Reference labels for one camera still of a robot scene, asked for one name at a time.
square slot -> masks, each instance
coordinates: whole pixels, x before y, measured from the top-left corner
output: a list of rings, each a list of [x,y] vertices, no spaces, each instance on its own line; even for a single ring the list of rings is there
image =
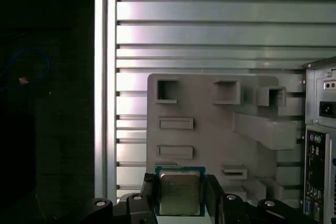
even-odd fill
[[[158,80],[156,87],[156,103],[177,103],[177,80]]]
[[[255,106],[286,106],[285,87],[258,87],[255,91]]]
[[[214,104],[240,104],[240,82],[235,80],[217,81]]]

rectangular slot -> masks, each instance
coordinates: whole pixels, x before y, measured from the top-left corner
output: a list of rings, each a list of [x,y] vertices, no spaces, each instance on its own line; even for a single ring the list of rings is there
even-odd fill
[[[156,87],[156,103],[177,103],[177,80],[158,80]]]
[[[222,172],[226,179],[247,179],[247,169],[244,165],[223,165]]]
[[[320,116],[336,118],[336,102],[320,102]]]
[[[159,128],[166,130],[192,130],[193,118],[159,118]]]
[[[156,154],[161,158],[170,159],[192,159],[192,146],[158,146]]]
[[[280,89],[270,89],[269,90],[269,106],[270,107],[280,107],[282,106],[283,96],[286,95]]]
[[[255,106],[285,107],[287,91],[285,87],[257,87],[254,94]]]
[[[240,82],[236,80],[221,80],[216,84],[216,99],[214,104],[240,104]]]

corrugated metal panel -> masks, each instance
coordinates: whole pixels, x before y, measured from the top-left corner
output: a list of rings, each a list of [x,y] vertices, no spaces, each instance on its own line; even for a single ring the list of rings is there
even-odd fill
[[[146,115],[146,97],[117,97],[117,115]],[[302,98],[288,97],[286,107],[279,107],[281,116],[303,115]]]
[[[117,184],[138,189],[146,157],[146,84],[151,73],[253,73],[278,77],[288,92],[279,115],[303,115],[302,65],[336,53],[331,0],[120,0],[117,2]],[[302,123],[298,124],[298,138]],[[298,150],[278,162],[297,162]],[[277,181],[300,184],[300,167]],[[288,174],[293,174],[289,181]]]

dark background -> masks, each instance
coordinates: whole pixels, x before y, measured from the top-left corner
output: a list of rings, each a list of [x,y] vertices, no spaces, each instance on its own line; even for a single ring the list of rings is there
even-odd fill
[[[0,89],[0,106],[34,116],[36,193],[45,212],[62,216],[94,197],[94,0],[0,0],[0,5],[0,69],[23,48],[41,48],[50,59],[42,81]],[[18,84],[20,77],[32,81],[45,70],[43,56],[29,52],[0,73],[0,86]],[[18,118],[17,130],[25,124]]]

